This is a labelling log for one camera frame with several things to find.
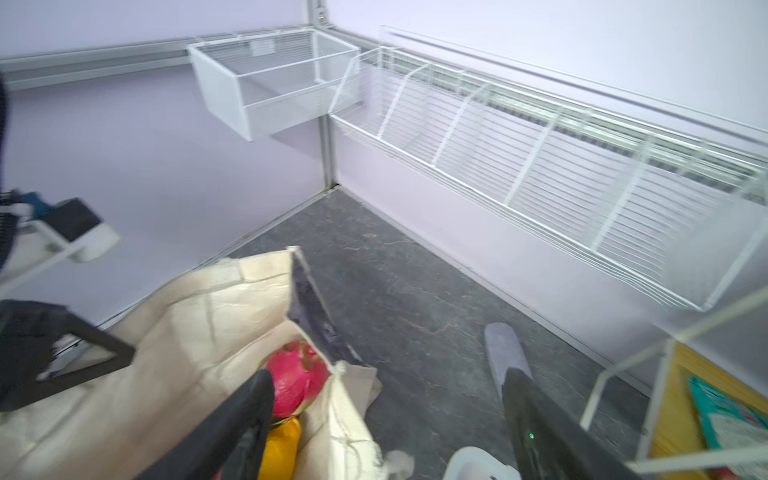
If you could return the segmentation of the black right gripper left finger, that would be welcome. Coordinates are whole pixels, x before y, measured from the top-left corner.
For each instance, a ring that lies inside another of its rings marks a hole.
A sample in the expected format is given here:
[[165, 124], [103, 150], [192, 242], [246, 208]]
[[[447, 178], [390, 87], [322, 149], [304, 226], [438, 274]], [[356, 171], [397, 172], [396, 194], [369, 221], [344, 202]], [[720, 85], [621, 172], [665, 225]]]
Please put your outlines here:
[[259, 370], [140, 479], [255, 479], [271, 430], [275, 388]]

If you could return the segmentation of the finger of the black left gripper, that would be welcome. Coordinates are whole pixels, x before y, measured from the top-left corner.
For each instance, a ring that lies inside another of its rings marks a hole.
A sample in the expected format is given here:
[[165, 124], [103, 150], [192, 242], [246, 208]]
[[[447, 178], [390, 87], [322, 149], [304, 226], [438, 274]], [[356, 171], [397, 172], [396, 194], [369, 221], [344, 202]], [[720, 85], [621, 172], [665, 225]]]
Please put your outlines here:
[[[64, 336], [106, 350], [110, 356], [68, 373], [44, 377]], [[136, 349], [62, 305], [1, 302], [1, 410], [12, 412], [129, 366]]]

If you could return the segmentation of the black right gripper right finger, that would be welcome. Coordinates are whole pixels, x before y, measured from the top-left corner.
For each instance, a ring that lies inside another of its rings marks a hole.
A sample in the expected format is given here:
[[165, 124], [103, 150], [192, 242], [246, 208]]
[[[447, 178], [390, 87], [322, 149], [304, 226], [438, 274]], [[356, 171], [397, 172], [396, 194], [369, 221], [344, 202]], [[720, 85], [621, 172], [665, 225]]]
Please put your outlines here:
[[637, 479], [525, 372], [510, 368], [502, 403], [523, 479]]

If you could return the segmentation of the yellow pear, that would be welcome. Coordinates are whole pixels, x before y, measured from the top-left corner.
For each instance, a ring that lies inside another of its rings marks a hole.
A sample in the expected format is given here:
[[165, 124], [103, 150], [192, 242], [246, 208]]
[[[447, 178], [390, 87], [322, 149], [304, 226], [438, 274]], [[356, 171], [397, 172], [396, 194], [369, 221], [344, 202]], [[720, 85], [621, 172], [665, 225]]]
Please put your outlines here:
[[292, 479], [302, 433], [301, 423], [296, 417], [287, 419], [270, 431], [258, 474], [259, 480]]

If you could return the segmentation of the cream canvas grocery bag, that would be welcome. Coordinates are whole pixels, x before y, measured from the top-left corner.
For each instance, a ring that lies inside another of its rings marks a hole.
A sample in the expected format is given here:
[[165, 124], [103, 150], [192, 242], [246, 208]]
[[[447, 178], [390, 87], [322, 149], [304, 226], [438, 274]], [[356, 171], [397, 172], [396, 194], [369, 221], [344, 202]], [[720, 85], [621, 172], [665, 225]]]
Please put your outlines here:
[[[295, 416], [292, 479], [406, 479], [414, 458], [383, 452], [364, 416], [381, 385], [337, 332], [297, 247], [226, 259], [184, 274], [104, 330], [132, 363], [12, 412], [1, 410], [5, 479], [140, 479], [285, 344], [326, 363], [322, 391]], [[74, 336], [46, 376], [107, 359]]]

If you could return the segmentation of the pink dragon fruit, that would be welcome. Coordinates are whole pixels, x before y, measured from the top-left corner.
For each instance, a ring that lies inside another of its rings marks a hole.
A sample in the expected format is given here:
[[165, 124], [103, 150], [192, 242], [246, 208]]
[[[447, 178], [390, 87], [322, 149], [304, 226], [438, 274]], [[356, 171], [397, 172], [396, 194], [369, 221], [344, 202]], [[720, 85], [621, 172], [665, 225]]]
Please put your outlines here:
[[311, 405], [330, 377], [324, 360], [305, 340], [285, 344], [260, 365], [270, 372], [275, 390], [273, 415], [290, 418]]

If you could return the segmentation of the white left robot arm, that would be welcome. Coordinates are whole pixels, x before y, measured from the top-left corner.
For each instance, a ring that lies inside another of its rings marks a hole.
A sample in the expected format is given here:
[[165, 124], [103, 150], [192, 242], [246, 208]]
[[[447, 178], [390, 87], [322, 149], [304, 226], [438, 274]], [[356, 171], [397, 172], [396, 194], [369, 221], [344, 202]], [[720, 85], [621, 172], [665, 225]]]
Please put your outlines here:
[[[1, 192], [1, 409], [12, 412], [129, 366], [134, 346], [63, 305], [13, 300], [9, 293], [69, 259], [92, 261], [120, 240], [79, 198], [50, 205], [38, 193]], [[74, 336], [108, 352], [107, 359], [46, 376], [56, 344]]]

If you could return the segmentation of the teal snack bag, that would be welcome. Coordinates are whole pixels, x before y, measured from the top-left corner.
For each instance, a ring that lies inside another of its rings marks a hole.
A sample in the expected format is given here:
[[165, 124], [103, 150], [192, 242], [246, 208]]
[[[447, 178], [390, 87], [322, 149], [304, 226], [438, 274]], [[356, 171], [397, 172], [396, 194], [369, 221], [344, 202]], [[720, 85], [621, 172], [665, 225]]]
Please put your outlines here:
[[734, 449], [767, 443], [767, 419], [709, 383], [688, 380], [705, 445], [710, 450]]

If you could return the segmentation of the white plastic basket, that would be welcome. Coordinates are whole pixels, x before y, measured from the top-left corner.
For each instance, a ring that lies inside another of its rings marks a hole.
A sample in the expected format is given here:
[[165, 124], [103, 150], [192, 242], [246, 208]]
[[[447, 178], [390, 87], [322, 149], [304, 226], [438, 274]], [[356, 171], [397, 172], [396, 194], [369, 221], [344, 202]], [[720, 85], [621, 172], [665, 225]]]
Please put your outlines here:
[[483, 449], [467, 446], [450, 458], [443, 480], [521, 480], [520, 473]]

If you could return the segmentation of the grey fabric glasses case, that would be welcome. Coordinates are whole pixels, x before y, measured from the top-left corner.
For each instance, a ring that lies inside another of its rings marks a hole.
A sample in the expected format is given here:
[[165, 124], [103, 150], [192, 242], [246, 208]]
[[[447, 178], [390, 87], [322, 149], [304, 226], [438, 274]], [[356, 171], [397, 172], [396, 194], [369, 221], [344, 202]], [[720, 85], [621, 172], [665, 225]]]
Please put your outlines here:
[[491, 375], [500, 400], [509, 369], [520, 370], [533, 379], [530, 365], [513, 328], [501, 322], [491, 323], [484, 328], [484, 342]]

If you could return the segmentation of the white metal wooden shelf rack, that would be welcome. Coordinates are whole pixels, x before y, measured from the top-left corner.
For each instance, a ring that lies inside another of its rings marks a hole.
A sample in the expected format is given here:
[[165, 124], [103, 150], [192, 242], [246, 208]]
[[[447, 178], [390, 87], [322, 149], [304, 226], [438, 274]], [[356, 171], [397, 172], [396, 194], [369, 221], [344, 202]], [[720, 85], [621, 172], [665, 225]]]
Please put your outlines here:
[[767, 417], [767, 397], [697, 353], [692, 341], [767, 305], [765, 287], [735, 301], [669, 338], [657, 342], [602, 371], [588, 397], [580, 425], [589, 430], [610, 379], [657, 359], [649, 403], [640, 431], [635, 458], [626, 466], [652, 479], [736, 479], [733, 468], [762, 467], [767, 464], [767, 432], [740, 446], [716, 448], [708, 443], [713, 436], [702, 426], [691, 387], [694, 381], [706, 384], [743, 409], [728, 413], [744, 426], [758, 427]]

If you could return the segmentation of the white mesh wall box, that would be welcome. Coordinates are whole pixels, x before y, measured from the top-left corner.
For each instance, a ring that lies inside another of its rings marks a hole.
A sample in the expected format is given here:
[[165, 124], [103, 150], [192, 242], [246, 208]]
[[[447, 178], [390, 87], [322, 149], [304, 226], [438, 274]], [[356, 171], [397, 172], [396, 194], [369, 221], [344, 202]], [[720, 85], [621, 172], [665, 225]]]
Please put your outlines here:
[[208, 111], [247, 141], [327, 114], [359, 47], [309, 27], [203, 40], [187, 47]]

